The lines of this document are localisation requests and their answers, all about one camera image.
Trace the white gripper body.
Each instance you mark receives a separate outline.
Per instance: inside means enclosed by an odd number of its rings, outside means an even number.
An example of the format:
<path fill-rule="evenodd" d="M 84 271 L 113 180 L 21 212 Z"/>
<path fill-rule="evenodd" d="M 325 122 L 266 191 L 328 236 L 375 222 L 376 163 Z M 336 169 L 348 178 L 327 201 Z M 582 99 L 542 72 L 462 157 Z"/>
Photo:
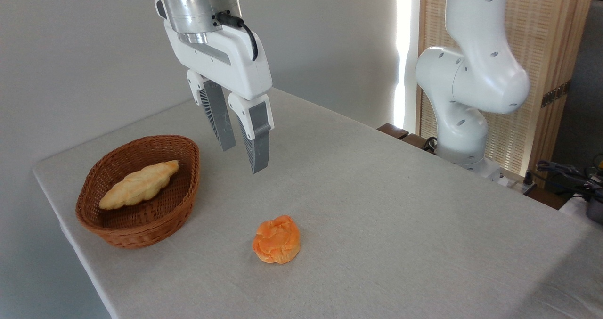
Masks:
<path fill-rule="evenodd" d="M 192 44 L 180 40 L 168 20 L 163 24 L 177 59 L 186 68 L 247 100 L 273 87 L 261 41 L 257 40 L 258 57 L 252 60 L 250 37 L 244 30 L 225 26 L 208 33 L 205 44 Z"/>

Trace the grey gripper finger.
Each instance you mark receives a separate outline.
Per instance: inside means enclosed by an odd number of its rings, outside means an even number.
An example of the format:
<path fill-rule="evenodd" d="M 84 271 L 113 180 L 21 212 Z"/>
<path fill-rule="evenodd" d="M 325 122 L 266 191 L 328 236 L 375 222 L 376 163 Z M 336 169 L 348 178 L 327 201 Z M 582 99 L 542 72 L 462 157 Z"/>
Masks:
<path fill-rule="evenodd" d="M 228 151 L 236 145 L 236 140 L 222 86 L 192 69 L 187 71 L 187 80 L 193 100 L 203 107 L 222 151 Z"/>
<path fill-rule="evenodd" d="M 269 164 L 269 131 L 274 128 L 269 97 L 263 94 L 246 100 L 231 93 L 228 104 L 237 115 L 250 167 L 255 174 Z"/>

